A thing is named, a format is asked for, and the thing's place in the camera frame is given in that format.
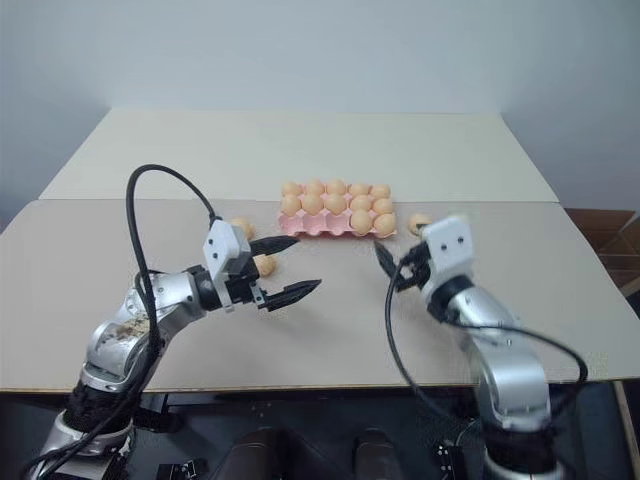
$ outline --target brown egg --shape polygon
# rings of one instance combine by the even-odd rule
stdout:
[[[342,180],[335,178],[327,183],[327,193],[337,193],[338,195],[344,195],[345,193],[347,193],[347,186]]]
[[[324,199],[324,208],[329,210],[334,215],[340,215],[346,210],[347,201],[342,195],[332,193],[330,195],[327,195],[327,198]]]
[[[360,235],[366,235],[371,230],[373,221],[369,216],[369,212],[357,210],[351,215],[351,227]]]
[[[429,225],[433,220],[429,215],[425,215],[424,213],[414,213],[409,218],[408,228],[414,235],[420,235],[420,231],[418,225]]]
[[[374,185],[369,192],[374,198],[389,198],[391,196],[391,188],[389,185]]]
[[[276,260],[272,255],[256,255],[253,257],[258,273],[261,277],[268,277],[276,269]]]
[[[322,210],[322,207],[324,207],[324,204],[318,195],[307,193],[302,197],[302,208],[310,215],[317,215]]]
[[[296,195],[290,193],[282,197],[280,210],[282,210],[282,213],[284,213],[288,217],[293,217],[296,214],[296,212],[301,208],[302,208],[302,203],[300,202],[300,199]]]
[[[389,198],[379,198],[378,200],[373,202],[373,210],[379,215],[392,213],[393,202],[391,202]]]
[[[378,230],[378,235],[386,237],[396,229],[396,216],[393,213],[385,213],[376,218],[373,226]]]
[[[307,194],[311,193],[313,195],[322,195],[324,193],[324,183],[322,183],[317,178],[314,178],[309,183],[307,183],[304,192]]]
[[[366,183],[352,183],[349,187],[349,193],[354,197],[367,195],[369,193],[369,185]]]
[[[231,225],[235,225],[236,227],[240,227],[244,233],[244,236],[247,237],[247,240],[251,240],[255,234],[253,229],[253,225],[249,223],[249,220],[246,218],[238,217],[231,220]]]
[[[282,189],[280,191],[282,192],[283,197],[285,195],[300,195],[302,193],[302,188],[300,188],[300,185],[297,183],[289,181],[282,184]]]
[[[371,208],[371,200],[368,195],[358,195],[353,197],[349,204],[351,210],[369,210]]]

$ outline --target egg carton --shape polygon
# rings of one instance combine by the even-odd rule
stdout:
[[[320,198],[322,198],[322,201],[324,202],[327,196],[327,193],[323,193],[320,195]],[[298,198],[301,201],[303,197],[304,194],[298,195]],[[340,235],[344,235],[345,233],[351,233],[356,237],[364,237],[367,234],[373,234],[378,238],[386,238],[397,233],[397,231],[394,230],[388,235],[380,235],[380,232],[378,232],[378,230],[376,230],[375,228],[371,228],[367,234],[359,234],[351,226],[351,214],[353,213],[353,210],[349,208],[349,205],[351,204],[353,195],[347,192],[343,195],[343,197],[347,203],[347,209],[339,215],[334,215],[326,208],[320,210],[317,215],[311,215],[310,213],[305,212],[303,209],[298,210],[292,217],[279,212],[278,224],[286,235],[294,236],[304,233],[307,235],[311,235],[312,237],[317,237],[322,233],[329,233],[334,237],[339,237]],[[368,197],[373,204],[375,198],[371,195],[368,195]],[[378,213],[376,213],[374,210],[369,210],[369,216],[371,217],[371,219],[375,219],[378,216]]]

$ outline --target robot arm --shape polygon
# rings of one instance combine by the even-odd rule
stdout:
[[[151,274],[155,294],[160,352],[149,370],[146,385],[171,340],[187,325],[206,312],[234,304],[254,302],[269,311],[293,304],[309,293],[320,280],[289,285],[275,295],[260,288],[259,273],[252,256],[275,254],[297,243],[288,236],[260,239],[249,244],[242,230],[220,219],[213,222],[203,251],[207,268],[197,266],[181,273]],[[80,380],[67,406],[52,427],[42,454],[64,448],[80,440],[87,432],[112,414],[122,396],[132,388],[145,369],[149,321],[142,299],[132,286],[114,318],[93,333]],[[108,478],[118,468],[118,451],[132,428],[137,399],[113,418],[101,434],[65,465],[56,469],[79,478]],[[41,478],[52,462],[36,466],[31,478]]]
[[[518,328],[520,319],[471,281],[474,252],[469,226],[447,218],[423,226],[420,236],[422,242],[399,266],[380,243],[376,254],[390,277],[397,268],[412,272],[409,278],[400,274],[397,290],[416,286],[434,318],[465,327],[460,347],[478,385],[475,396],[487,440],[485,469],[495,478],[563,478],[552,450],[544,370],[521,335],[486,328]]]

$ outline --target white wall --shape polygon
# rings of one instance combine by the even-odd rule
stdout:
[[[640,210],[637,0],[0,0],[0,215],[110,105],[504,112],[568,206]]]

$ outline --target egg tray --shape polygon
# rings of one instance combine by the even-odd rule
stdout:
[[[325,198],[328,196],[327,193],[323,193],[320,195],[322,201],[324,202]],[[344,212],[339,215],[334,215],[332,212],[323,208],[317,215],[311,215],[305,212],[303,209],[298,210],[293,217],[285,215],[280,212],[278,214],[278,224],[280,228],[286,235],[299,235],[299,234],[307,234],[312,237],[317,237],[322,233],[329,233],[334,237],[339,237],[347,232],[352,233],[356,237],[364,237],[365,235],[360,235],[356,232],[351,226],[351,214],[353,210],[349,208],[349,204],[351,203],[351,199],[353,195],[350,193],[345,193],[344,199],[347,202],[347,208]],[[298,198],[302,201],[304,194],[298,195]],[[368,195],[369,200],[373,204],[375,200],[374,197]],[[369,216],[374,219],[378,216],[378,214],[374,210],[369,210]],[[397,233],[396,230],[389,233],[388,235],[380,235],[378,230],[375,228],[371,228],[367,234],[373,234],[378,238],[386,238],[391,235]]]

